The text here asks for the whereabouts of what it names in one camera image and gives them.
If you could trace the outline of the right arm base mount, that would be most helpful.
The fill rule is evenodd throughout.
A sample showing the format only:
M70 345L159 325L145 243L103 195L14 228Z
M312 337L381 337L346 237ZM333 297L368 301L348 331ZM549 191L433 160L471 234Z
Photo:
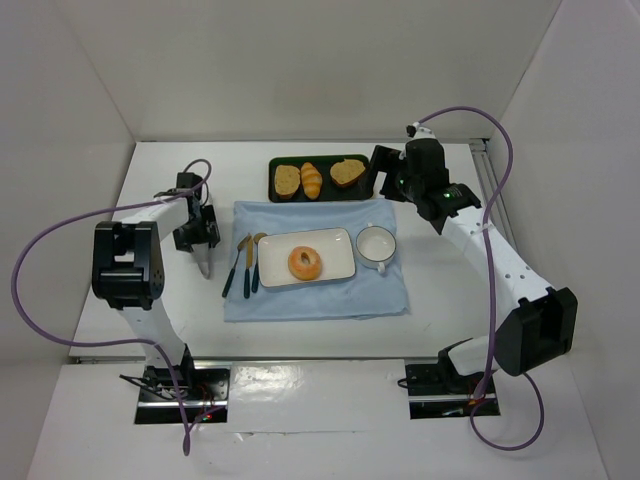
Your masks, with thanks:
M474 397L482 378L482 373L458 376L435 363L410 363L405 366L405 376L396 384L408 395L412 420L469 417L474 408L478 408L477 416L499 416L493 381L489 382L481 399Z

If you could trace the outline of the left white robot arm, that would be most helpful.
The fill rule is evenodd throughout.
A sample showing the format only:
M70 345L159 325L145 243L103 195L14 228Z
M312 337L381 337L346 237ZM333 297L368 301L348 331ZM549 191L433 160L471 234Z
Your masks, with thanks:
M144 344L142 382L153 388L189 390L195 366L188 346L175 332L161 296L166 275L161 242L173 239L175 249L195 261L204 278L211 273L211 251L220 242L214 207L202 193L204 179L180 172L176 186L156 195L158 205L121 221L103 221L94 230L92 290L126 319Z

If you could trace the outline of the silver metal tongs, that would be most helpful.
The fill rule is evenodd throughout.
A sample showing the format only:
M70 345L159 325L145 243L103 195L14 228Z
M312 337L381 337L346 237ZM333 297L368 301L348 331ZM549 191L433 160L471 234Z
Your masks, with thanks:
M211 266L210 266L211 228L210 228L209 214L207 210L208 204L206 202L199 206L197 215L196 215L196 220L197 220L196 225L198 227L198 230L197 230L198 234L197 234L197 242L193 246L193 257L199 267L199 270L202 276L205 279L209 279L211 275Z

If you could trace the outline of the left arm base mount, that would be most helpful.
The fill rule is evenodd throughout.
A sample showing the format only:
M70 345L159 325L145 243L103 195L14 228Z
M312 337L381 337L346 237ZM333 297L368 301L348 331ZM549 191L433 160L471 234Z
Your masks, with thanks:
M186 418L189 423L222 424L228 419L231 366L229 364L195 364L192 385L180 382ZM134 423L136 425L180 424L176 390L166 383L152 381L145 376L120 374L119 378L138 392Z

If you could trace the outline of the sugared donut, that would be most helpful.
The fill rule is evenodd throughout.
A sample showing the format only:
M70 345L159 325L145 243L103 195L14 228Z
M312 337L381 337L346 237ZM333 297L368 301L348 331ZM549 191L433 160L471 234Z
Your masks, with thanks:
M323 263L315 249L308 246L298 246L288 256L288 269L296 279L312 281L321 275Z

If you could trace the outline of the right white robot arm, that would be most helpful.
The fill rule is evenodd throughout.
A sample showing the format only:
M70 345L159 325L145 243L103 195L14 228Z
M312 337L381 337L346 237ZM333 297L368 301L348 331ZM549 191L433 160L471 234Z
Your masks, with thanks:
M436 139L411 140L401 150L376 146L365 186L373 187L379 174L385 176L381 195L412 203L488 283L489 332L444 349L446 371L468 377L501 370L516 377L571 350L576 296L534 272L485 218L487 210L473 191L451 182Z

